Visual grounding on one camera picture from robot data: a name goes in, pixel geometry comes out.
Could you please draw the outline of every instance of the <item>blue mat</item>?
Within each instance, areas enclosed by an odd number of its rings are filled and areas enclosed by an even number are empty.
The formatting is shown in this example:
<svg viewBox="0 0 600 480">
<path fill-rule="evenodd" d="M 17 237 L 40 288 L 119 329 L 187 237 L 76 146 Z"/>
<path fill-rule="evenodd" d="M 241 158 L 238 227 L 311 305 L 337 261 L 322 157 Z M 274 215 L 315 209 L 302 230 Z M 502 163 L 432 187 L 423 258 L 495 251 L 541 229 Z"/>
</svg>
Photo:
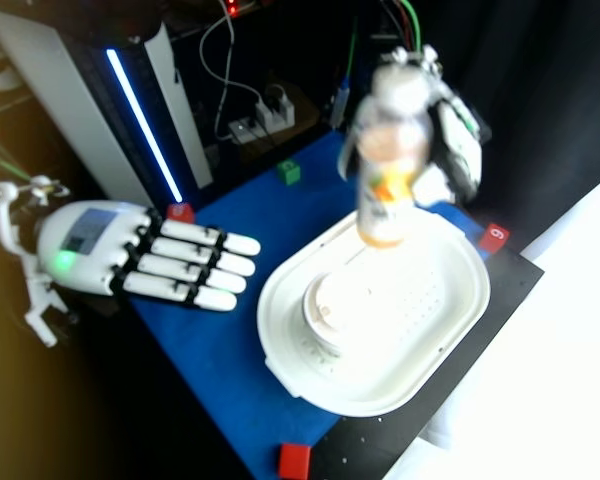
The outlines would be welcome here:
<svg viewBox="0 0 600 480">
<path fill-rule="evenodd" d="M 192 392 L 257 479 L 276 479 L 281 443 L 314 445 L 338 416 L 292 398 L 264 365 L 256 306 L 269 275 L 355 208 L 355 189 L 336 172 L 342 137 L 331 133 L 293 155 L 300 183 L 270 170 L 196 215 L 201 225 L 257 238 L 256 273 L 231 313 L 188 310 L 148 300 L 134 306 Z M 459 210 L 436 205 L 470 238 L 483 229 Z"/>
</svg>

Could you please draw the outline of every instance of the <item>green cable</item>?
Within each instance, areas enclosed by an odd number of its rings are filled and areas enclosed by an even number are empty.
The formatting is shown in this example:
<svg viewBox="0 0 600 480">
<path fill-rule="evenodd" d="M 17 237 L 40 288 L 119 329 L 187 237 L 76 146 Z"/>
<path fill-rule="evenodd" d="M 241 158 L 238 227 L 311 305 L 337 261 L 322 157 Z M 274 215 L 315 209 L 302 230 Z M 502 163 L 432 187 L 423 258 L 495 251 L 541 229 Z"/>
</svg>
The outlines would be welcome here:
<svg viewBox="0 0 600 480">
<path fill-rule="evenodd" d="M 347 77 L 351 76 L 351 68 L 353 67 L 353 52 L 356 49 L 356 38 L 358 36 L 358 17 L 353 19 L 353 33 L 351 34 L 351 45 L 349 46 L 349 63 L 347 64 Z"/>
<path fill-rule="evenodd" d="M 400 0 L 405 8 L 409 11 L 409 16 L 411 17 L 411 22 L 413 23 L 413 32 L 416 37 L 416 52 L 421 50 L 421 42 L 420 42 L 420 23 L 418 22 L 418 15 L 416 15 L 415 9 L 409 3 L 409 0 Z"/>
<path fill-rule="evenodd" d="M 11 165 L 8 162 L 0 160 L 0 166 L 2 168 L 4 168 L 5 170 L 7 170 L 8 172 L 13 173 L 16 177 L 21 178 L 22 180 L 26 180 L 26 181 L 31 180 L 31 175 L 29 175 L 28 173 L 20 170 L 18 167 L 15 167 L 15 166 Z"/>
</svg>

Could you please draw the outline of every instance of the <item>green indicator light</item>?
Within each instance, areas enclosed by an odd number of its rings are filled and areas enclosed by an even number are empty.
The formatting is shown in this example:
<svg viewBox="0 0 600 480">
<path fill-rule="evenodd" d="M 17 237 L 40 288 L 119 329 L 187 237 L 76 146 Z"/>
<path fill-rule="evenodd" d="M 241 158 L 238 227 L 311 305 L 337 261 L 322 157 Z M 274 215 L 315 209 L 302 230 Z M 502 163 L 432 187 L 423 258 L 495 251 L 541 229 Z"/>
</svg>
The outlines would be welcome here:
<svg viewBox="0 0 600 480">
<path fill-rule="evenodd" d="M 56 270 L 60 270 L 61 272 L 68 271 L 73 262 L 76 260 L 76 252 L 70 252 L 68 250 L 61 250 L 58 255 L 56 255 L 55 260 L 53 261 L 53 265 Z"/>
</svg>

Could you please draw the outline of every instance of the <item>red block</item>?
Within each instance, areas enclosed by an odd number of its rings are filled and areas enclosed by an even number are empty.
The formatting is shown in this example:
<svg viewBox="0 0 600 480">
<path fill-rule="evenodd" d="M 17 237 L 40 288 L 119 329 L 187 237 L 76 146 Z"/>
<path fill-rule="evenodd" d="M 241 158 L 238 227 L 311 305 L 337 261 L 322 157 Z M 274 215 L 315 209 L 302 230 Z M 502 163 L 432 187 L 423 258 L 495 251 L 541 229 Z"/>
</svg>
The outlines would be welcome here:
<svg viewBox="0 0 600 480">
<path fill-rule="evenodd" d="M 285 480 L 307 480 L 309 478 L 309 456 L 311 447 L 283 443 L 280 448 L 278 475 Z"/>
<path fill-rule="evenodd" d="M 496 253 L 507 243 L 509 232 L 495 223 L 490 223 L 478 246 L 489 253 Z"/>
<path fill-rule="evenodd" d="M 193 223 L 195 215 L 188 203 L 172 203 L 167 209 L 167 218 L 176 222 Z"/>
</svg>

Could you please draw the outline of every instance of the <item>white bottle cap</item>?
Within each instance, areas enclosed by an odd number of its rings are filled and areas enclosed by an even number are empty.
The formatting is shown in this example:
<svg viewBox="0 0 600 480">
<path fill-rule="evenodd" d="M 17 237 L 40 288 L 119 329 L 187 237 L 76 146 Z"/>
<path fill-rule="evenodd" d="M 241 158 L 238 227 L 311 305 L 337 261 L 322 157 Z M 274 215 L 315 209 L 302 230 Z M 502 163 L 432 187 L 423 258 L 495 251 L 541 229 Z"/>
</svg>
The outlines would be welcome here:
<svg viewBox="0 0 600 480">
<path fill-rule="evenodd" d="M 420 68 L 387 65 L 376 70 L 372 93 L 382 108 L 412 115 L 427 108 L 431 86 Z"/>
</svg>

